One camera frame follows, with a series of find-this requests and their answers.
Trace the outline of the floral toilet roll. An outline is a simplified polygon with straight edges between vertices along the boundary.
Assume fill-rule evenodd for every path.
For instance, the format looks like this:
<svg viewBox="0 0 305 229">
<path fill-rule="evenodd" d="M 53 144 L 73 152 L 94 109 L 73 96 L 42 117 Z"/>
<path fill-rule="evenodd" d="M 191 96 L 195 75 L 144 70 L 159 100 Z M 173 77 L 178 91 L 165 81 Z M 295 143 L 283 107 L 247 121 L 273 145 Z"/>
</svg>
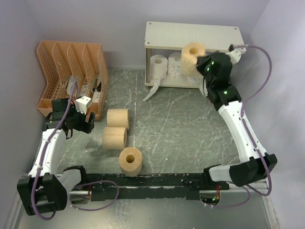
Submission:
<svg viewBox="0 0 305 229">
<path fill-rule="evenodd" d="M 182 77 L 182 61 L 180 52 L 172 53 L 168 57 L 167 75 L 173 79 L 179 79 Z"/>
<path fill-rule="evenodd" d="M 203 77 L 202 76 L 187 76 L 188 84 L 192 86 L 200 86 L 203 84 Z"/>
</svg>

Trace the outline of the plain white toilet roll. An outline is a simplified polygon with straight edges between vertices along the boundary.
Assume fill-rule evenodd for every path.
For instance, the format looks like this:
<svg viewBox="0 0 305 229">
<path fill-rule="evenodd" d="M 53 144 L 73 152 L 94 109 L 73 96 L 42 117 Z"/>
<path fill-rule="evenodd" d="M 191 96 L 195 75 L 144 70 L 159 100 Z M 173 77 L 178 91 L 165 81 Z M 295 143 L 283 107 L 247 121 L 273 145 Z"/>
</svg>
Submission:
<svg viewBox="0 0 305 229">
<path fill-rule="evenodd" d="M 202 83 L 200 84 L 199 90 L 204 97 L 206 97 L 206 98 L 208 97 L 208 90 L 207 90 L 205 79 L 203 79 Z"/>
</svg>

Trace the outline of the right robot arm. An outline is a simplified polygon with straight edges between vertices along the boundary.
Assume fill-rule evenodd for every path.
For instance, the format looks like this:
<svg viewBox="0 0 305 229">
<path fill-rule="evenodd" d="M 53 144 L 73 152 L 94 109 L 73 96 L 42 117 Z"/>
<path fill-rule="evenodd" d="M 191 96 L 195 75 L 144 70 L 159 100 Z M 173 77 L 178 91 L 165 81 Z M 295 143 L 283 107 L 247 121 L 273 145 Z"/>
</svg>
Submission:
<svg viewBox="0 0 305 229">
<path fill-rule="evenodd" d="M 196 69 L 203 76 L 207 98 L 225 121 L 235 142 L 239 160 L 234 165 L 216 165 L 204 170 L 206 189 L 214 189 L 219 182 L 232 182 L 238 187 L 266 179 L 277 164 L 274 154 L 268 154 L 257 139 L 244 112 L 238 90 L 230 83 L 233 64 L 241 56 L 237 51 L 215 52 L 198 56 Z"/>
</svg>

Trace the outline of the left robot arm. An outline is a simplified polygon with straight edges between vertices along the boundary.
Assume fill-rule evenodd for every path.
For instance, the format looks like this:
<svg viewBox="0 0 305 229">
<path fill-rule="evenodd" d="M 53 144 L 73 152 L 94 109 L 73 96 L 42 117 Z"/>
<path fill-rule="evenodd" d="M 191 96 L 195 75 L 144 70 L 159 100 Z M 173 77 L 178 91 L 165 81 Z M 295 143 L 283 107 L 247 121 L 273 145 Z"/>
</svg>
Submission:
<svg viewBox="0 0 305 229">
<path fill-rule="evenodd" d="M 52 100 L 52 111 L 42 126 L 42 142 L 36 160 L 28 176 L 17 183 L 19 196 L 29 216 L 64 210 L 70 191 L 88 187 L 89 178 L 84 166 L 68 167 L 61 176 L 58 176 L 57 169 L 61 149 L 73 131 L 89 134 L 94 128 L 95 113 L 86 115 L 91 103 L 92 99 L 87 96 L 75 101 L 68 98 Z"/>
</svg>

